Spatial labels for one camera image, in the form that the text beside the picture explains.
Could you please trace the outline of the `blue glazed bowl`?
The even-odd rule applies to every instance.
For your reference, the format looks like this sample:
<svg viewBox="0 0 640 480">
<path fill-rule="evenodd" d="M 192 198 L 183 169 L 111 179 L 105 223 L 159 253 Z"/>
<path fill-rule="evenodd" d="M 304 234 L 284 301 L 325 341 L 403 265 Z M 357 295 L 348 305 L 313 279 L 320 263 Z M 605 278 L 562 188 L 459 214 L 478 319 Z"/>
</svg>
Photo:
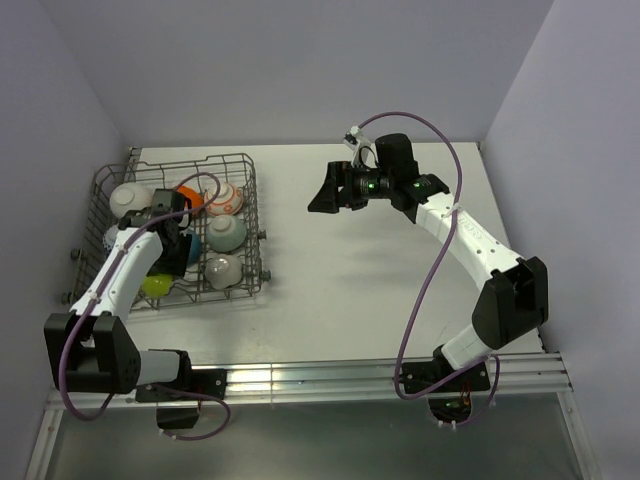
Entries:
<svg viewBox="0 0 640 480">
<path fill-rule="evenodd" d="M 188 231 L 185 236 L 190 240 L 190 248 L 187 258 L 187 265 L 192 266 L 198 263 L 202 251 L 200 237 L 193 231 Z"/>
</svg>

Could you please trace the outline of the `white square bowl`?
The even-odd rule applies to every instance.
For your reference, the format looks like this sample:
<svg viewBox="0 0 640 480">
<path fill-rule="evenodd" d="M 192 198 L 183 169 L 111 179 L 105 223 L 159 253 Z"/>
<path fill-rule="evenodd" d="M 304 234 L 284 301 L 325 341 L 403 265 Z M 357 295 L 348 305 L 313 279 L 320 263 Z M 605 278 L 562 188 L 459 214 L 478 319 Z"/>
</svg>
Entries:
<svg viewBox="0 0 640 480">
<path fill-rule="evenodd" d="M 141 292 L 148 298 L 160 298 L 166 296 L 173 283 L 173 276 L 170 274 L 156 274 L 145 277 L 141 284 Z"/>
</svg>

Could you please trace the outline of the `small flower shaped dish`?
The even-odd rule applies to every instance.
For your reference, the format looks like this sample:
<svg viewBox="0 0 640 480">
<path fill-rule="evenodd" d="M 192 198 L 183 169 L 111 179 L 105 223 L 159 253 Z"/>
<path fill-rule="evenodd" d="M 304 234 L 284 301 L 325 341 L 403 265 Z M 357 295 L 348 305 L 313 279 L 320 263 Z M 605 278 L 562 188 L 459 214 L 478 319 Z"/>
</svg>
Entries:
<svg viewBox="0 0 640 480">
<path fill-rule="evenodd" d="M 204 274 L 214 289 L 223 290 L 242 280 L 242 262 L 235 255 L 217 254 L 207 261 Z"/>
</svg>

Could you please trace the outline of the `pale teal bowl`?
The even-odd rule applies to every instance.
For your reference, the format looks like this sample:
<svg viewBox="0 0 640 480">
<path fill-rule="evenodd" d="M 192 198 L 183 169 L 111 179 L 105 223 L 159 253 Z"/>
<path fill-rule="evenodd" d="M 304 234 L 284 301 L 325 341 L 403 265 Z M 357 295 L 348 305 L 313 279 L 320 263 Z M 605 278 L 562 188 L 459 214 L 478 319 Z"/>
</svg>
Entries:
<svg viewBox="0 0 640 480">
<path fill-rule="evenodd" d="M 245 223 L 237 216 L 214 217 L 206 229 L 206 242 L 216 252 L 228 253 L 239 248 L 247 238 Z"/>
</svg>

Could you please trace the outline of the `white bowl orange outside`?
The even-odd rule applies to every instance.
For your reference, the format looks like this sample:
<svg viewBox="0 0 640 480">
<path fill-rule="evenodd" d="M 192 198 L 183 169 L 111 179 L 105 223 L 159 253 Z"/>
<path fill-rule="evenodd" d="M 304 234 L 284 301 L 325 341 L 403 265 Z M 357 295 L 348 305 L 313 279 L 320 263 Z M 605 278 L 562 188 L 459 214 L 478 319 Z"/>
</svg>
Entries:
<svg viewBox="0 0 640 480">
<path fill-rule="evenodd" d="M 191 216 L 197 216 L 204 205 L 202 196 L 186 185 L 179 186 L 176 191 L 185 198 L 184 210 L 193 210 Z"/>
</svg>

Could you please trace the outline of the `orange floral pattern bowl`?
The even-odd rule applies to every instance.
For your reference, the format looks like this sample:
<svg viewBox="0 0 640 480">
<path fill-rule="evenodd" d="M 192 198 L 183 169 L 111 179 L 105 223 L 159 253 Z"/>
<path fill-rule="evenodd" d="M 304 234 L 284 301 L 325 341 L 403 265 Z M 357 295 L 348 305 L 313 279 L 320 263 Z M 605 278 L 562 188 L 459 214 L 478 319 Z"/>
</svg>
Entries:
<svg viewBox="0 0 640 480">
<path fill-rule="evenodd" d="M 223 182 L 218 195 L 213 199 L 216 190 L 217 187 L 212 186 L 204 191 L 203 201 L 209 215 L 235 215 L 241 210 L 244 204 L 244 193 L 240 188 L 233 183 Z"/>
</svg>

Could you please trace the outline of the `plain white round bowl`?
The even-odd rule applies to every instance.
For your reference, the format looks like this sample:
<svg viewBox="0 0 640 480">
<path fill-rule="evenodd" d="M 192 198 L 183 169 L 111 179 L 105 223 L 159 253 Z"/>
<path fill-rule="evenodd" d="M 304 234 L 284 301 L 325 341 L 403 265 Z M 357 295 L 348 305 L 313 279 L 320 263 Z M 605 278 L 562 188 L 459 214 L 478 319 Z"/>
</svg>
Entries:
<svg viewBox="0 0 640 480">
<path fill-rule="evenodd" d="M 109 207 L 116 219 L 129 211 L 138 211 L 151 205 L 152 192 L 138 183 L 128 182 L 117 186 L 110 195 Z"/>
</svg>

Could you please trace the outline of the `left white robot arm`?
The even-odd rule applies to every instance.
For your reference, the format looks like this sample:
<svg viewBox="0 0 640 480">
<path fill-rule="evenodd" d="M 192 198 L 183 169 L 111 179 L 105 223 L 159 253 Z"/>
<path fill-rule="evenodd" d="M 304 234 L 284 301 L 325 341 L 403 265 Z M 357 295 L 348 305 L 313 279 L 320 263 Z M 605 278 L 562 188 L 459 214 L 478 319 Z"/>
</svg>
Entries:
<svg viewBox="0 0 640 480">
<path fill-rule="evenodd" d="M 175 190 L 158 189 L 150 207 L 127 212 L 93 283 L 69 312 L 46 320 L 44 336 L 59 391 L 126 394 L 158 383 L 172 399 L 191 394 L 195 375 L 186 353 L 141 351 L 124 325 L 147 275 L 184 275 L 191 242 L 182 232 L 190 204 Z"/>
</svg>

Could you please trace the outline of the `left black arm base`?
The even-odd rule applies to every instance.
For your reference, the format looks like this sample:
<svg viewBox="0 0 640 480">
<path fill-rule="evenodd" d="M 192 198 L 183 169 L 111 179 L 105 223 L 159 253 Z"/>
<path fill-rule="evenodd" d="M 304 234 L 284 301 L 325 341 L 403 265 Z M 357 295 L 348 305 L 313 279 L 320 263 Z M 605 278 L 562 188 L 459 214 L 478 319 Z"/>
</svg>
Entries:
<svg viewBox="0 0 640 480">
<path fill-rule="evenodd" d="M 204 404 L 213 402 L 223 408 L 222 423 L 211 436 L 223 431 L 231 421 L 225 402 L 227 371 L 222 368 L 194 370 L 185 385 L 153 384 L 136 389 L 135 401 L 156 405 L 156 424 L 164 433 L 188 438 L 199 420 L 204 419 Z"/>
</svg>

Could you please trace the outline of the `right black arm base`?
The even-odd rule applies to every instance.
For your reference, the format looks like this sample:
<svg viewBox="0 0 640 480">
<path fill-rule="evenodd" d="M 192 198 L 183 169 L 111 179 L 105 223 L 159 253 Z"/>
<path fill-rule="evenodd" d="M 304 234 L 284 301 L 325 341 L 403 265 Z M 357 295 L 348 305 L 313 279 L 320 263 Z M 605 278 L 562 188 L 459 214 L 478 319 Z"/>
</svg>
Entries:
<svg viewBox="0 0 640 480">
<path fill-rule="evenodd" d="M 399 383 L 406 395 L 417 394 L 434 385 L 438 385 L 434 393 L 485 392 L 491 388 L 485 359 L 455 370 L 446 360 L 441 346 L 433 351 L 429 361 L 404 361 Z"/>
</svg>

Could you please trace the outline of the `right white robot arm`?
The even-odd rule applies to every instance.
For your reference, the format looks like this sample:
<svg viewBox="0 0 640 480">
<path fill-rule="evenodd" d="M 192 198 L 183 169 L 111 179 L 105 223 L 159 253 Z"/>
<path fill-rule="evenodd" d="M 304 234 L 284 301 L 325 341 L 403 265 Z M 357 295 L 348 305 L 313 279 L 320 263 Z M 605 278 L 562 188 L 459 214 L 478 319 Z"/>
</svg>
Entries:
<svg viewBox="0 0 640 480">
<path fill-rule="evenodd" d="M 408 136 L 389 134 L 370 142 L 357 126 L 344 138 L 350 161 L 333 161 L 308 209 L 336 214 L 387 199 L 412 224 L 432 234 L 464 267 L 479 290 L 471 323 L 439 349 L 435 383 L 452 390 L 467 366 L 544 324 L 549 317 L 548 271 L 537 257 L 526 259 L 462 209 L 434 174 L 423 174 Z"/>
</svg>

